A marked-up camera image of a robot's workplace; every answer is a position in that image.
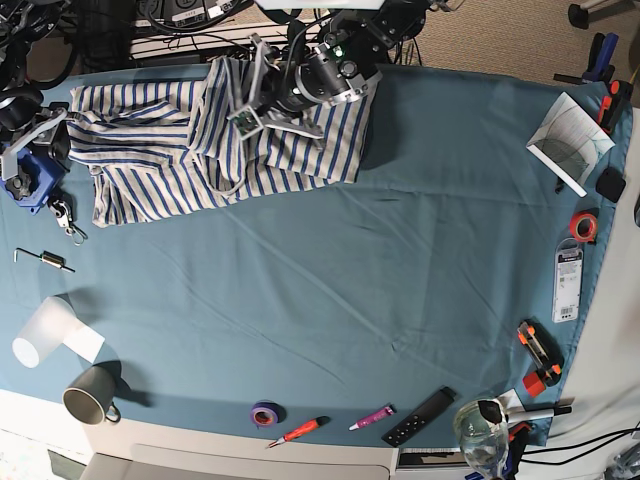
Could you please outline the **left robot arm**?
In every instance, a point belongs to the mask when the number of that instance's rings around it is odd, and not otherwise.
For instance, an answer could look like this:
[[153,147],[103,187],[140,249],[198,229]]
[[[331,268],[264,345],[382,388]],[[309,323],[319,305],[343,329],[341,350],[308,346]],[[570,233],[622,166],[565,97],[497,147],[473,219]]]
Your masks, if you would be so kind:
[[319,140],[323,130],[306,111],[353,103],[381,79],[377,65],[411,40],[433,1],[385,1],[377,11],[335,10],[308,25],[288,24],[286,60],[259,35],[247,101],[230,116],[243,140],[269,128]]

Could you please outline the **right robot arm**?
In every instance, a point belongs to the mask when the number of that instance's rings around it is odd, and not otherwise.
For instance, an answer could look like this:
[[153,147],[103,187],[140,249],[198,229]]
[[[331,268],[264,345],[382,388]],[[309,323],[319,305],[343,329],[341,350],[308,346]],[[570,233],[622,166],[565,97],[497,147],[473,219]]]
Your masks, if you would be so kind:
[[67,65],[56,78],[35,81],[27,75],[32,44],[49,35],[72,5],[70,1],[3,1],[1,3],[1,148],[9,147],[48,119],[52,107],[43,105],[43,92],[65,80],[75,64],[72,49]]

